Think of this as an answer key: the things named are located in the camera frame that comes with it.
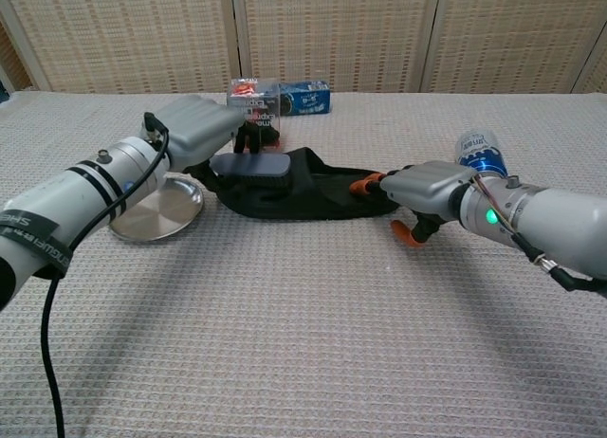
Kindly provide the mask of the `silver orange-tipped right robot hand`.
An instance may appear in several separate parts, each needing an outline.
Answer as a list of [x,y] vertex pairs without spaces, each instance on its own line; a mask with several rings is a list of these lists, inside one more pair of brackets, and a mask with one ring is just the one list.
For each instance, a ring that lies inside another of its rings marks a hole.
[[353,195],[384,196],[410,210],[417,218],[413,228],[400,220],[390,227],[402,243],[420,247],[441,226],[460,219],[461,199],[477,171],[447,161],[433,160],[408,165],[388,173],[371,173],[353,182]]

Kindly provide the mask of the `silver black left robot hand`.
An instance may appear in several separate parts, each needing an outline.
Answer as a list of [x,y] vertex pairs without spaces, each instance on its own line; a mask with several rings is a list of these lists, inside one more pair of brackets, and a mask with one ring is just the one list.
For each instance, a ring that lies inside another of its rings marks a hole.
[[278,190],[289,183],[289,157],[262,151],[262,142],[276,140],[277,132],[215,100],[180,97],[145,113],[142,133],[148,140],[157,137],[154,144],[164,151],[168,172],[188,174],[210,192]]

